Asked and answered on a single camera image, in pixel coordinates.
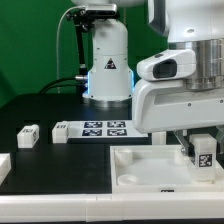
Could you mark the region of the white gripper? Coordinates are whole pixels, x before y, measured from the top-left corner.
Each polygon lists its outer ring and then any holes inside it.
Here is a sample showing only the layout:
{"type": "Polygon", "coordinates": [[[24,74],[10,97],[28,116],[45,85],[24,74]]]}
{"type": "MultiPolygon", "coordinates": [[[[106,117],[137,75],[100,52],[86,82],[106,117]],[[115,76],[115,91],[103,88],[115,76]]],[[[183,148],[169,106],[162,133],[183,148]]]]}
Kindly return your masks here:
{"type": "Polygon", "coordinates": [[[196,71],[193,50],[166,50],[137,64],[132,121],[140,133],[174,131],[184,156],[194,146],[183,129],[217,126],[216,140],[224,154],[224,88],[191,92],[185,80],[196,71]]]}

